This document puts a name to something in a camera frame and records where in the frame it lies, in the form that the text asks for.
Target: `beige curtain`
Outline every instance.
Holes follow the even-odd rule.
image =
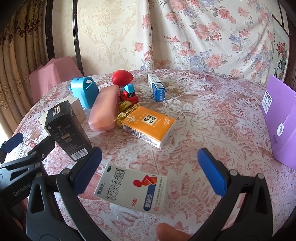
[[[29,74],[46,64],[44,0],[25,0],[0,35],[0,124],[11,137],[32,107]]]

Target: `white box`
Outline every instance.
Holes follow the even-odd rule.
[[[152,91],[152,83],[161,82],[156,74],[149,74],[148,75],[148,85],[150,90]]]
[[[161,214],[167,176],[107,164],[94,196],[133,210]]]
[[[71,105],[73,112],[76,115],[79,123],[83,122],[86,119],[86,115],[84,113],[84,110],[81,106],[79,99],[74,96],[69,95],[66,98],[64,98],[61,102],[64,102],[67,100],[70,102],[70,105]],[[43,126],[43,128],[45,129],[45,131],[48,133],[48,135],[50,135],[49,132],[47,131],[47,129],[45,128],[46,117],[47,117],[47,112],[44,113],[38,120],[39,120],[40,124]]]

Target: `purple folder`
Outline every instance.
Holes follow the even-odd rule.
[[[274,158],[296,170],[296,92],[271,75],[261,109]]]

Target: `blue watering can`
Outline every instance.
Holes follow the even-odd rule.
[[[79,98],[82,107],[88,109],[92,108],[99,94],[98,86],[90,77],[74,78],[69,90],[73,92],[74,97]]]

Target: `orange tissue pack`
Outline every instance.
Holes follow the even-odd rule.
[[[161,148],[173,130],[175,119],[139,106],[123,121],[123,129],[132,135]]]

